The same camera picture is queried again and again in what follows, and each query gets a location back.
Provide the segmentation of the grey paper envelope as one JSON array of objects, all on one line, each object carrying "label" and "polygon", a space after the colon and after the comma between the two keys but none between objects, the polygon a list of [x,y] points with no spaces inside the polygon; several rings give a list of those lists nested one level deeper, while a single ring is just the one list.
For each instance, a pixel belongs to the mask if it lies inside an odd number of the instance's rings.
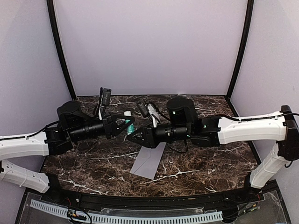
[{"label": "grey paper envelope", "polygon": [[166,143],[160,143],[156,148],[141,147],[130,173],[153,180],[165,146]]}]

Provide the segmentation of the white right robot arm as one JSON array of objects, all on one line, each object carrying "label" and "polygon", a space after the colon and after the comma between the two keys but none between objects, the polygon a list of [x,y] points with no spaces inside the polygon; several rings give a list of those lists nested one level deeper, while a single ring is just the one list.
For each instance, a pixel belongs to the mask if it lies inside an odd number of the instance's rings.
[{"label": "white right robot arm", "polygon": [[249,174],[247,185],[238,198],[249,202],[256,189],[263,188],[282,167],[299,158],[299,126],[296,113],[283,105],[277,112],[251,117],[230,117],[219,114],[198,118],[194,102],[182,96],[166,104],[169,124],[143,126],[127,139],[146,148],[160,143],[187,141],[199,147],[217,147],[233,142],[273,140],[275,144],[261,164]]}]

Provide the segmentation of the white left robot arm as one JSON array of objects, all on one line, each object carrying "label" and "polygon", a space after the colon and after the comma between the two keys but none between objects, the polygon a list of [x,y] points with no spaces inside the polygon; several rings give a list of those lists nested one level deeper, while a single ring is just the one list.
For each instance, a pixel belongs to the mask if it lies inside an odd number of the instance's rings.
[{"label": "white left robot arm", "polygon": [[69,101],[57,109],[59,120],[36,133],[2,136],[0,138],[0,179],[47,194],[55,203],[63,203],[56,175],[38,173],[9,162],[11,158],[61,155],[73,149],[79,141],[105,136],[118,136],[133,124],[135,118],[109,113],[103,118],[91,117],[81,110],[78,101]]}]

